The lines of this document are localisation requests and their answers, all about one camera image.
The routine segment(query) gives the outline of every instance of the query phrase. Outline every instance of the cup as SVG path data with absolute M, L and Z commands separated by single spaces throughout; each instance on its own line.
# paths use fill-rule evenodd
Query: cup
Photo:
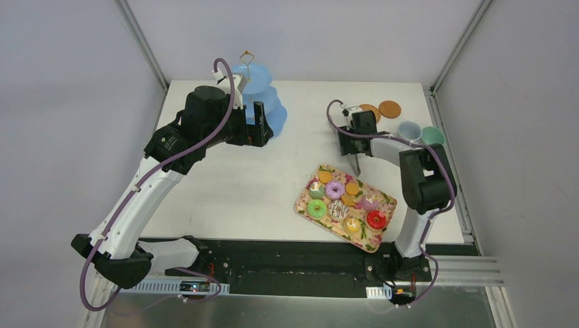
M 402 121 L 398 125 L 397 136 L 411 142 L 417 142 L 422 137 L 422 128 L 412 121 Z
M 427 145 L 437 143 L 444 146 L 447 138 L 444 137 L 444 133 L 442 133 L 438 128 L 435 128 L 434 126 L 426 126 L 422 129 L 422 141 Z

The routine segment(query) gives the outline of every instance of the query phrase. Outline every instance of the purple donut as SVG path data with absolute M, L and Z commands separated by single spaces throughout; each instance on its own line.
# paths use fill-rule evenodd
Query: purple donut
M 345 191 L 345 186 L 339 181 L 330 181 L 326 184 L 326 196 L 331 200 L 339 199 Z

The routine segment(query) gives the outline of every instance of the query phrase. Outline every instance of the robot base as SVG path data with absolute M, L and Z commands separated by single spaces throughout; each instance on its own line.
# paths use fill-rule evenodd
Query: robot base
M 412 275 L 415 276 L 417 282 L 432 281 L 430 263 L 424 256 L 403 258 L 394 244 L 389 253 L 387 260 L 374 264 L 376 268 L 374 274 L 382 281 L 409 282 L 412 281 Z

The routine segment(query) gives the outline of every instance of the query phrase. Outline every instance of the gray wall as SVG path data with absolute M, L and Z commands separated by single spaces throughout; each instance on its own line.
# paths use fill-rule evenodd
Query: gray wall
M 169 79 L 248 49 L 276 80 L 430 85 L 479 0 L 129 2 Z
M 0 4 L 2 327 L 73 327 L 70 247 L 117 201 L 162 92 L 112 1 Z
M 438 95 L 519 327 L 579 323 L 578 16 L 576 0 L 497 1 Z

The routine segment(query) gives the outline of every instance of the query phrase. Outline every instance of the orange cookie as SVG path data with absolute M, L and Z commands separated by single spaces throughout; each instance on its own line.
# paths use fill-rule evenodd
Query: orange cookie
M 352 196 L 348 195 L 347 193 L 344 193 L 342 195 L 342 197 L 340 197 L 340 199 L 342 200 L 342 202 L 348 206 L 356 206 L 356 202 L 354 201 L 354 198 L 352 198 Z
M 361 104 L 358 107 L 360 107 L 363 111 L 373 111 L 374 116 L 376 117 L 376 123 L 380 121 L 380 118 L 382 116 L 380 115 L 380 111 L 378 110 L 378 108 L 376 108 L 376 106 L 372 106 L 370 104 Z
M 320 175 L 317 177 L 320 179 L 321 183 L 328 183 L 330 182 L 334 177 L 332 177 L 332 174 L 328 171 L 322 171 L 320 172 Z
M 378 108 L 380 109 L 380 113 L 387 118 L 397 118 L 400 116 L 400 113 L 402 113 L 400 105 L 392 100 L 382 101 Z
M 358 184 L 355 182 L 349 182 L 345 186 L 345 192 L 349 193 L 352 196 L 356 195 L 359 191 L 360 191 L 360 188 L 358 187 Z

